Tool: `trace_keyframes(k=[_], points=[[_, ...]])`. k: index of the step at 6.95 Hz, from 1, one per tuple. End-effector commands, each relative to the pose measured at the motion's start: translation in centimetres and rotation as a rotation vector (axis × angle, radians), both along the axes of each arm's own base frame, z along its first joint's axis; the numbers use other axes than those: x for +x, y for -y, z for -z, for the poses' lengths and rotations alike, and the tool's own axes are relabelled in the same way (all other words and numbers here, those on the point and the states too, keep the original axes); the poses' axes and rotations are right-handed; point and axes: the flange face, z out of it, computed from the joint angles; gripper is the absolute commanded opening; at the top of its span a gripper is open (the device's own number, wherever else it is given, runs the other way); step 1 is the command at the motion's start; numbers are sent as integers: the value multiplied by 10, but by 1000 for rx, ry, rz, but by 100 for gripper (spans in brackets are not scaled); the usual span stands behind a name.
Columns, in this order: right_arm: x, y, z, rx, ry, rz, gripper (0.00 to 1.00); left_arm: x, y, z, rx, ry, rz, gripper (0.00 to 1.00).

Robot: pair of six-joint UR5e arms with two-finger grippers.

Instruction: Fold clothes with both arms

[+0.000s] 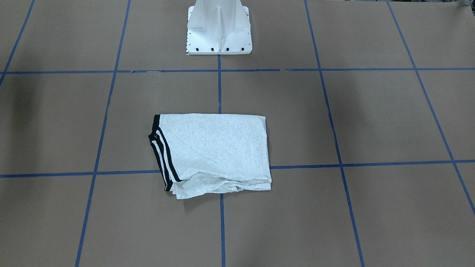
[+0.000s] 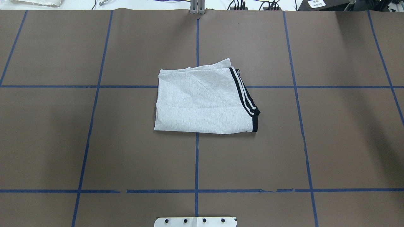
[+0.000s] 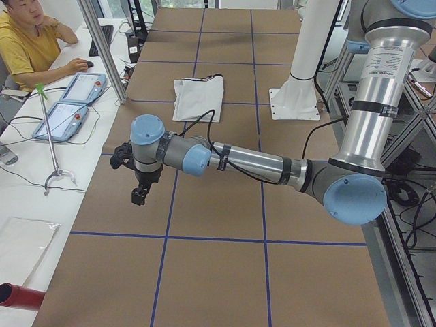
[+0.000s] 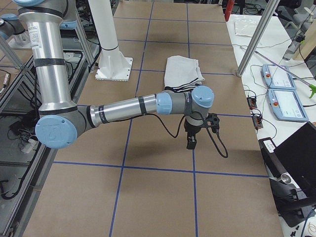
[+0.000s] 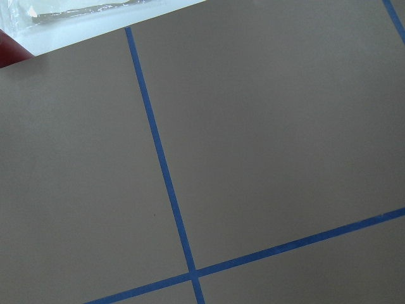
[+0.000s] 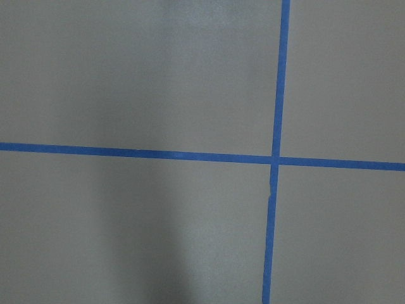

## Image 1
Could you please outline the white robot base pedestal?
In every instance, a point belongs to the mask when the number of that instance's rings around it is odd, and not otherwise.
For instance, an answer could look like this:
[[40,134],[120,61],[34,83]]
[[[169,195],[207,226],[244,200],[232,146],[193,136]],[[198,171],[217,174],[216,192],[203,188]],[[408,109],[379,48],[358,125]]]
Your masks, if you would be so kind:
[[252,51],[249,9],[241,0],[197,0],[188,7],[186,54],[247,55]]

